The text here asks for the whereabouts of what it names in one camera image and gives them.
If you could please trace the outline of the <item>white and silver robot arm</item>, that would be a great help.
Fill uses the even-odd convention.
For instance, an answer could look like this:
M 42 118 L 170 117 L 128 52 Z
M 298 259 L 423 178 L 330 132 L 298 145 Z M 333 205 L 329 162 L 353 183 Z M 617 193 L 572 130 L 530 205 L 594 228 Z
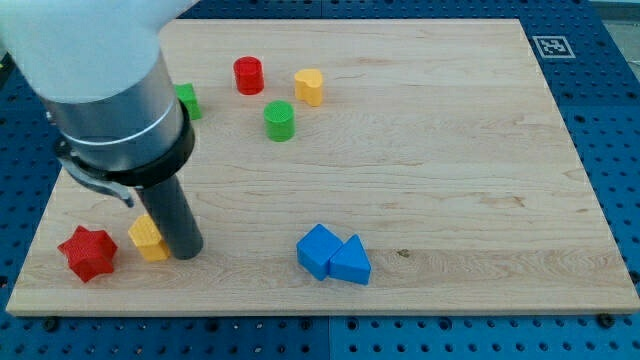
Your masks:
M 62 135 L 56 155 L 83 186 L 133 204 L 130 188 L 183 140 L 186 112 L 159 33 L 192 0 L 2 0 L 1 42 Z

